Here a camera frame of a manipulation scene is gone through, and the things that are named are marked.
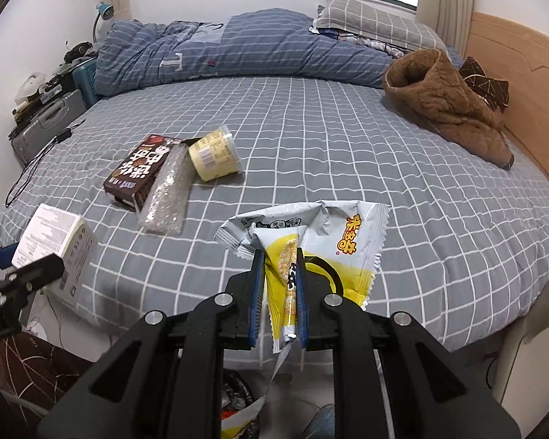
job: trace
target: black ring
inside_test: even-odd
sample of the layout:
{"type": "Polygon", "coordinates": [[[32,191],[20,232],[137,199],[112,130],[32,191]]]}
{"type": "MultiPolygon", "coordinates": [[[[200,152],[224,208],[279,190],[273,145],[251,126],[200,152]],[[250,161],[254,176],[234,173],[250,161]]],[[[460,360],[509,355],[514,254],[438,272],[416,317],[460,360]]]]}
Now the black ring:
{"type": "Polygon", "coordinates": [[[340,279],[338,273],[327,263],[327,261],[322,258],[318,258],[317,256],[306,256],[305,264],[314,264],[327,272],[329,277],[331,277],[331,280],[334,282],[335,293],[341,297],[344,296],[344,284],[342,284],[342,280],[340,279]]]}

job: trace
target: bubble wrap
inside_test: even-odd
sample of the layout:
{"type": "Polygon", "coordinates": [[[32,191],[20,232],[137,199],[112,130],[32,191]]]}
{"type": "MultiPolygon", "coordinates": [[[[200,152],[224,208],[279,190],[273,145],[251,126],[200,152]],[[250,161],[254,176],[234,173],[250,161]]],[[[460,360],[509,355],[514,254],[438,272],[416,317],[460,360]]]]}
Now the bubble wrap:
{"type": "Polygon", "coordinates": [[[175,145],[158,172],[138,217],[138,224],[159,234],[179,234],[183,228],[194,177],[195,167],[189,157],[188,147],[183,143],[175,145]]]}

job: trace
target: gray toolbox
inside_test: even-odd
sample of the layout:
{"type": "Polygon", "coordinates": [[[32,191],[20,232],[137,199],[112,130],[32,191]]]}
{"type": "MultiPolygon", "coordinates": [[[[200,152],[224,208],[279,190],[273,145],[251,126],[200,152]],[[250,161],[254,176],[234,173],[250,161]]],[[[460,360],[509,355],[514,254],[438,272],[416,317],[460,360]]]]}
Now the gray toolbox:
{"type": "Polygon", "coordinates": [[[74,90],[46,105],[22,130],[15,128],[10,133],[10,144],[22,166],[85,111],[81,92],[74,90]]]}

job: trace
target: lamp shade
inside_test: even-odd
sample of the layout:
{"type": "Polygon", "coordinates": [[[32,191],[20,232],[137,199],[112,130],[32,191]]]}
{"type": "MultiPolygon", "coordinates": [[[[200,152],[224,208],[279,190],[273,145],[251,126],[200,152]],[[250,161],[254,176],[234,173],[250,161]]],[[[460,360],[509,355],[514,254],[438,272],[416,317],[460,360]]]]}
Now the lamp shade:
{"type": "Polygon", "coordinates": [[[114,16],[114,6],[111,4],[101,1],[100,4],[96,6],[96,9],[103,20],[109,20],[112,16],[114,16]]]}

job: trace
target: brown snack box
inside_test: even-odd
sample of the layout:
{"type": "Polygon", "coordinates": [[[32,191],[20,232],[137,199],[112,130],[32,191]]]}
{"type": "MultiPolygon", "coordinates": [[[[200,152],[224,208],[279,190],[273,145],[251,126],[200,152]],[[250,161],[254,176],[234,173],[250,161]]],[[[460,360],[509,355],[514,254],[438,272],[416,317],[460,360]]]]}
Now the brown snack box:
{"type": "Polygon", "coordinates": [[[104,181],[104,191],[139,213],[168,153],[182,141],[149,135],[104,181]]]}

